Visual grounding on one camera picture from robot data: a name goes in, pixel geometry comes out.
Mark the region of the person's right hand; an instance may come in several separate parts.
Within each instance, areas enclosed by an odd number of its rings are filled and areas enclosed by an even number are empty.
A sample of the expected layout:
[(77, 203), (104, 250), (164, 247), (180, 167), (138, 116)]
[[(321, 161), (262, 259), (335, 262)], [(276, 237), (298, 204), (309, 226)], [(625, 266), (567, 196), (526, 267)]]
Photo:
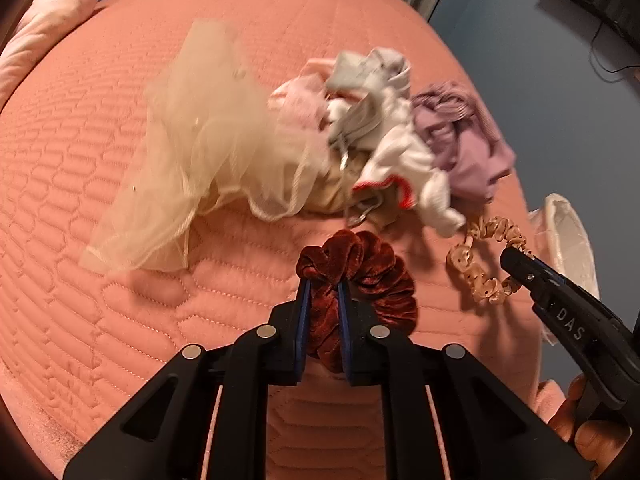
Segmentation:
[(597, 479), (613, 463), (629, 439), (631, 431), (629, 428), (600, 420), (588, 420), (582, 426), (577, 426), (577, 404), (584, 393), (586, 383), (584, 375), (579, 375), (572, 381), (565, 401), (549, 420), (549, 426), (565, 442), (573, 440), (578, 453), (585, 460), (594, 463), (591, 478)]

